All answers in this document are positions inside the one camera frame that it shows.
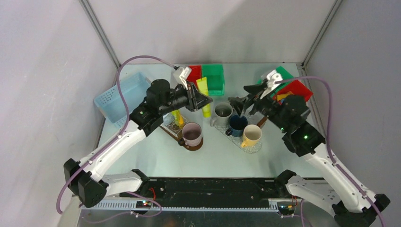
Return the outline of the brown ended acrylic rack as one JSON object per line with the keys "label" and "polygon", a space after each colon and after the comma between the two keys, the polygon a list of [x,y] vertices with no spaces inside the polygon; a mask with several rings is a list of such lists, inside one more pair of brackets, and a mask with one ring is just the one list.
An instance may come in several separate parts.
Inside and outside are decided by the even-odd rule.
{"label": "brown ended acrylic rack", "polygon": [[254,113],[251,114],[250,111],[252,110],[252,106],[250,106],[247,110],[246,113],[243,115],[247,118],[248,120],[248,124],[255,124],[257,126],[259,126],[260,128],[262,128],[266,121],[267,121],[267,117],[265,117],[263,114],[261,113]]}

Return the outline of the grey mug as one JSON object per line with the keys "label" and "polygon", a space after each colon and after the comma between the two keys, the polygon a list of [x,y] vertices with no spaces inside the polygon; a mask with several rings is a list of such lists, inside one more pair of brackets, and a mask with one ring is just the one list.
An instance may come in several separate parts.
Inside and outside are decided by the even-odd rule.
{"label": "grey mug", "polygon": [[214,107],[215,116],[210,121],[210,126],[228,126],[229,119],[233,113],[233,108],[229,103],[218,103]]}

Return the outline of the dark blue mug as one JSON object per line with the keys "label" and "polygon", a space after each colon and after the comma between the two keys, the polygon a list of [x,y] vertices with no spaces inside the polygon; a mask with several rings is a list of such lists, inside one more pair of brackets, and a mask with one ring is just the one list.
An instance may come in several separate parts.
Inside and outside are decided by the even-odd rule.
{"label": "dark blue mug", "polygon": [[225,134],[227,136],[241,137],[247,125],[248,120],[245,116],[233,115],[229,119],[228,129]]}

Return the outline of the clear acrylic holder rack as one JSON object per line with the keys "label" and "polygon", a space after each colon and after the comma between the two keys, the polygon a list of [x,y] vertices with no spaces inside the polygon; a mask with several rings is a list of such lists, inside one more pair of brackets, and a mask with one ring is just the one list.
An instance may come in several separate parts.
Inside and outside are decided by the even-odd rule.
{"label": "clear acrylic holder rack", "polygon": [[163,123],[159,127],[176,141],[182,137],[184,125],[189,123],[182,114],[176,119],[172,113],[169,113],[163,117],[163,120]]}

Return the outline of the mauve pink mug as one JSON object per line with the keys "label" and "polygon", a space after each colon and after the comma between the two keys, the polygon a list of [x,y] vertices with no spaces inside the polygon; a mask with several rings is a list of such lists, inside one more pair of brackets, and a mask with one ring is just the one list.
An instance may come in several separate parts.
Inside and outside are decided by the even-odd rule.
{"label": "mauve pink mug", "polygon": [[180,146],[195,147],[201,143],[203,139],[201,127],[194,122],[187,123],[182,128],[182,137],[179,139]]}

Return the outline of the cream yellow mug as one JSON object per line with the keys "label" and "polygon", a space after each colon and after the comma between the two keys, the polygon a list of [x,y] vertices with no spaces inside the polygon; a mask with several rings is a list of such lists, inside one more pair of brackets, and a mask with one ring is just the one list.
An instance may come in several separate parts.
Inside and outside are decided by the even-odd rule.
{"label": "cream yellow mug", "polygon": [[241,147],[251,147],[256,145],[256,143],[261,139],[262,137],[262,130],[259,126],[251,124],[247,125],[244,128],[243,135],[242,135],[242,143]]}

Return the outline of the light blue mug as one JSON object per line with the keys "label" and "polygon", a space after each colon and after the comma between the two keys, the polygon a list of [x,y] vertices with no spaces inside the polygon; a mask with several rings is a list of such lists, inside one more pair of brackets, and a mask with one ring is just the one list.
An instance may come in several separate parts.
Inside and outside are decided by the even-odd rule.
{"label": "light blue mug", "polygon": [[163,125],[168,126],[174,121],[174,117],[171,113],[163,115]]}

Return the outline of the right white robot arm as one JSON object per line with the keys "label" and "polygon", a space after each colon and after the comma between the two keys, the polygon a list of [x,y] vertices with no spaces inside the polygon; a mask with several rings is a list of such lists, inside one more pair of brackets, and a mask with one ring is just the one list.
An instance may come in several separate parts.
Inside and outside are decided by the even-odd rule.
{"label": "right white robot arm", "polygon": [[279,197],[300,197],[333,216],[341,227],[368,227],[376,219],[385,225],[382,212],[390,204],[384,194],[364,186],[334,155],[324,137],[307,121],[310,109],[299,95],[288,95],[283,101],[271,97],[272,88],[258,84],[245,86],[247,96],[230,97],[229,103],[240,115],[261,113],[283,132],[288,150],[314,166],[328,186],[309,185],[295,172],[285,170],[276,178]]}

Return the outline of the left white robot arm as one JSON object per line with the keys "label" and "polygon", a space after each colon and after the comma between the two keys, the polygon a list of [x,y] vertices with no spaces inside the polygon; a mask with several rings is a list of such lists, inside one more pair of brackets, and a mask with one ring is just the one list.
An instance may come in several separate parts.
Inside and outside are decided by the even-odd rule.
{"label": "left white robot arm", "polygon": [[126,151],[158,128],[164,122],[164,115],[183,107],[195,112],[212,101],[211,97],[199,92],[192,82],[186,87],[179,84],[172,89],[167,80],[154,80],[146,90],[143,101],[130,113],[113,138],[81,160],[71,158],[64,163],[67,187],[87,208],[97,205],[104,197],[122,192],[146,196],[149,183],[140,170],[116,175],[107,175],[107,170]]}

